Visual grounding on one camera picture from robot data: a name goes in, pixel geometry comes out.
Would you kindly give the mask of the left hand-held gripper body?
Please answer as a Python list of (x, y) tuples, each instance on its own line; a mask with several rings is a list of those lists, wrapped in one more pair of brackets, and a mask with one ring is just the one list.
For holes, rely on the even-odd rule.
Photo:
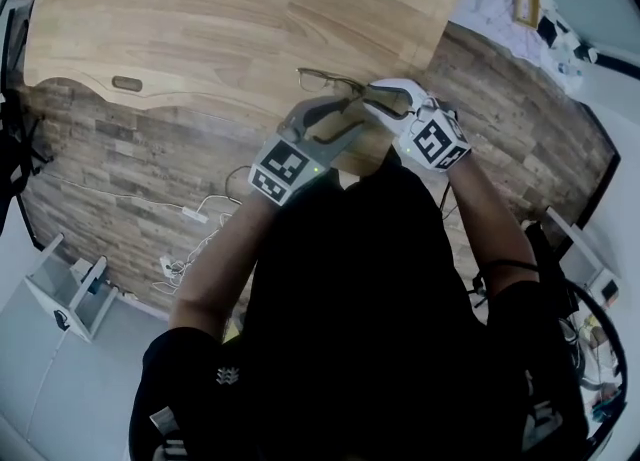
[(277, 206), (284, 205), (302, 187), (323, 175), (330, 166), (322, 165), (314, 159), (313, 138), (298, 141), (299, 103), (265, 142), (248, 177), (249, 183)]

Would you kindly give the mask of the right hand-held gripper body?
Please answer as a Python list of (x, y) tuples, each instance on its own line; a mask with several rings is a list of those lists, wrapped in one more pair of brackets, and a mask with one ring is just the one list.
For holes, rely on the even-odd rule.
[(426, 169), (447, 172), (471, 150), (456, 113), (411, 80), (401, 80), (410, 98), (395, 133), (401, 151)]

